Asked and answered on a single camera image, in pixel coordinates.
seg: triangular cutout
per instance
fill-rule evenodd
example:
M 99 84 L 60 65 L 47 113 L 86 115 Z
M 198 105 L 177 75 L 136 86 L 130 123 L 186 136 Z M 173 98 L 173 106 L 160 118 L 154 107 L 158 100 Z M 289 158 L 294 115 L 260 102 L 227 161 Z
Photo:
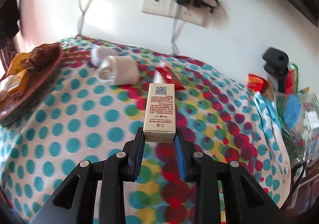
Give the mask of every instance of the triangular cutout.
M 80 177 L 74 176 L 62 189 L 62 191 L 53 200 L 53 205 L 65 209 L 72 208 L 75 192 L 78 187 Z
M 265 200 L 262 195 L 254 188 L 254 186 L 245 176 L 241 176 L 240 181 L 244 189 L 247 205 L 249 208 L 258 207 L 265 204 Z

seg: qr code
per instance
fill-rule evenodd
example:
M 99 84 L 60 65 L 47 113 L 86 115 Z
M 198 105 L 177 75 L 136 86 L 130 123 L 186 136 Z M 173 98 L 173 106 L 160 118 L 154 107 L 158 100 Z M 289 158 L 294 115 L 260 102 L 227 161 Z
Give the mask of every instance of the qr code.
M 155 95 L 167 95 L 167 86 L 156 86 Z

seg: beige box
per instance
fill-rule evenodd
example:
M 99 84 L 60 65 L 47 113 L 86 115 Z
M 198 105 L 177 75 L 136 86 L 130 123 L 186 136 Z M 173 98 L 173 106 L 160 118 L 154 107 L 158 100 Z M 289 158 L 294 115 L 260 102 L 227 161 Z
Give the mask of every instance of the beige box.
M 143 131 L 146 141 L 173 142 L 176 133 L 174 84 L 150 84 Z

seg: transparent plastic bag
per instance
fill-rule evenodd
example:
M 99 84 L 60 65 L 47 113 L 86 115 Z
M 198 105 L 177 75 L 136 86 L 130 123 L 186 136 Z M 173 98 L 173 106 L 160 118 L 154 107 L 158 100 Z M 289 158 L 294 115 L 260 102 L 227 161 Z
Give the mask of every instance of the transparent plastic bag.
M 319 102 L 316 95 L 277 93 L 275 104 L 283 136 L 288 134 L 295 146 L 296 162 L 315 159 L 319 155 Z

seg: white wall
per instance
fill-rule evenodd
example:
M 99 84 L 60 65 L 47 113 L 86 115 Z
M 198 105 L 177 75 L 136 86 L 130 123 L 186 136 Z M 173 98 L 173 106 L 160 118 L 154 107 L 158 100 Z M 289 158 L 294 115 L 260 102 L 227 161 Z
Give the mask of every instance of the white wall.
M 286 0 L 219 0 L 206 27 L 179 22 L 181 55 L 214 66 L 242 83 L 266 77 L 261 54 L 273 46 L 299 67 L 299 87 L 319 95 L 319 30 Z M 143 14 L 142 0 L 92 0 L 83 35 L 171 53 L 172 18 Z M 78 0 L 20 0 L 21 50 L 76 35 Z

